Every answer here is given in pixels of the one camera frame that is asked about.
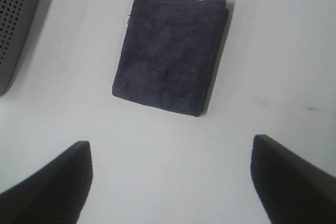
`white surface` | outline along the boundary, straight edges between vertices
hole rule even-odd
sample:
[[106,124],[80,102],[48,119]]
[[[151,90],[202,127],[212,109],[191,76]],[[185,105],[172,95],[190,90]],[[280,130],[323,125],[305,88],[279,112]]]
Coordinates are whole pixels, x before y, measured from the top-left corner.
[[40,1],[0,98],[0,191],[78,140],[94,169],[81,224],[269,223],[249,172],[258,133],[336,175],[336,0],[227,0],[200,118],[112,96],[132,1]]

